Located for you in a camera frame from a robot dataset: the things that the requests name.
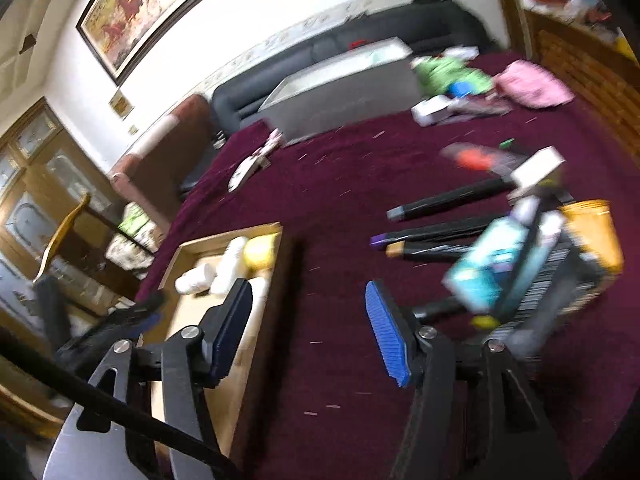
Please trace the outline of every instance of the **metal screw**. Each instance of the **metal screw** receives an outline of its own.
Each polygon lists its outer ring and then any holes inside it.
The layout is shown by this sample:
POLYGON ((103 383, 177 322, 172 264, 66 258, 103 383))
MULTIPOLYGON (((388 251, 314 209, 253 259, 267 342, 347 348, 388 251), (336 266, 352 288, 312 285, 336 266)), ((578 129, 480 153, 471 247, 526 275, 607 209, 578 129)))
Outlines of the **metal screw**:
POLYGON ((423 339, 433 339, 438 335, 438 331, 433 326, 421 326, 418 335, 423 339))
POLYGON ((113 344, 113 351, 116 352, 116 354, 122 354, 123 352, 129 350, 130 347, 131 343, 126 339, 123 339, 121 341, 116 341, 113 344))
POLYGON ((491 352, 502 352, 504 350, 504 343, 499 339, 489 339, 487 346, 491 352))
POLYGON ((197 326, 191 325, 184 327, 180 332, 180 335, 184 339, 193 339, 194 337, 197 337, 199 333, 200 329, 197 326))

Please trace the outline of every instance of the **pink cloth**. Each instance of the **pink cloth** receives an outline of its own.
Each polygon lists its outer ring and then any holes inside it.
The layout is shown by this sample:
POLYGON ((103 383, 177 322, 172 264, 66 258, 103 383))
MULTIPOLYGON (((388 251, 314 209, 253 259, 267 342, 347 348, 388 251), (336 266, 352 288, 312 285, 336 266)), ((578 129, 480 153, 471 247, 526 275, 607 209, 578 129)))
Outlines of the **pink cloth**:
POLYGON ((574 98, 564 83, 529 61, 514 61, 494 82, 499 92, 529 108, 558 106, 574 98))

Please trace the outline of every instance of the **maroon tablecloth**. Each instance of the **maroon tablecloth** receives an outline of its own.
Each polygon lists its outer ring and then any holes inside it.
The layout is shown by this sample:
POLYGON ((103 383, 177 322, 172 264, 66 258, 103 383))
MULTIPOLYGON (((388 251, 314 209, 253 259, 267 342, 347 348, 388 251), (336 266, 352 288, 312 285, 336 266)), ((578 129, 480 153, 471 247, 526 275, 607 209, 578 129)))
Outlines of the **maroon tablecloth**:
MULTIPOLYGON (((476 66, 495 75, 510 54, 476 66)), ((393 206, 485 176, 438 156, 453 141, 497 146, 516 137, 530 149, 555 145, 567 160, 565 182, 579 200, 611 202, 625 253, 620 279, 545 348, 540 389, 575 474, 616 429, 640 386, 640 172, 580 102, 557 110, 518 108, 501 118, 421 128, 409 113, 340 128, 277 151, 272 165, 238 192, 226 186, 240 160, 268 136, 264 124, 233 135, 184 203, 142 285, 158 286, 187 240, 279 221, 299 238, 302 284, 287 314, 266 406, 272 417, 252 476, 259 479, 384 479, 398 450, 412 393, 386 374, 364 309, 368 280, 382 278, 401 305, 442 297, 444 264, 417 267, 369 247, 398 228, 393 206)), ((445 221, 508 210, 504 197, 408 222, 445 221)), ((465 319, 441 325, 468 332, 465 319)))

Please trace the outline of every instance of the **sofa backrest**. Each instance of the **sofa backrest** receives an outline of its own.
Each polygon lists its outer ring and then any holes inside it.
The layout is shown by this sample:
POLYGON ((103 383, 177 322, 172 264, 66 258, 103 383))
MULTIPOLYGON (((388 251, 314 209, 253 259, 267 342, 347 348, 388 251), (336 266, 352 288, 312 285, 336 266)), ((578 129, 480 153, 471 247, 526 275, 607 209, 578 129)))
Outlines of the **sofa backrest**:
POLYGON ((409 5, 363 14, 297 43, 218 86, 211 109, 227 135, 260 120, 258 109, 287 76, 346 52, 353 43, 398 37, 420 56, 450 46, 496 49, 478 18, 453 0, 415 0, 409 5))

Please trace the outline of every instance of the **sofa armrest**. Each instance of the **sofa armrest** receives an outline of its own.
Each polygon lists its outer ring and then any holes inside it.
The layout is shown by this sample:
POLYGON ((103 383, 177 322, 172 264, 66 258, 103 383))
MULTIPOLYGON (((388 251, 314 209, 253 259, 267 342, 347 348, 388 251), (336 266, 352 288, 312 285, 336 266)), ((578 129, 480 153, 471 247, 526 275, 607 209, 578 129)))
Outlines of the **sofa armrest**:
POLYGON ((211 143, 207 100, 194 94, 143 133, 111 168, 113 188, 136 202, 166 234, 180 209, 180 183, 211 143))

